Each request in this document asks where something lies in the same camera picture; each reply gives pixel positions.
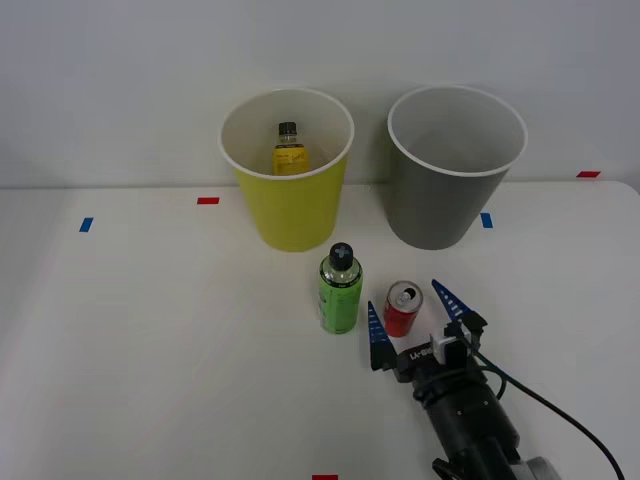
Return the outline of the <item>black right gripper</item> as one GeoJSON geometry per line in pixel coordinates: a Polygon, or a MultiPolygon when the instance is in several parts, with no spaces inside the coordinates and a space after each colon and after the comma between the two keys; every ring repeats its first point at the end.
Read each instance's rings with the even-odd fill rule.
{"type": "Polygon", "coordinates": [[[367,325],[371,370],[395,369],[400,383],[413,386],[444,386],[461,382],[480,384],[481,372],[470,358],[467,344],[460,339],[479,346],[487,322],[437,280],[433,279],[431,285],[449,318],[443,329],[444,337],[456,339],[431,339],[397,356],[373,303],[369,301],[367,325]]]}

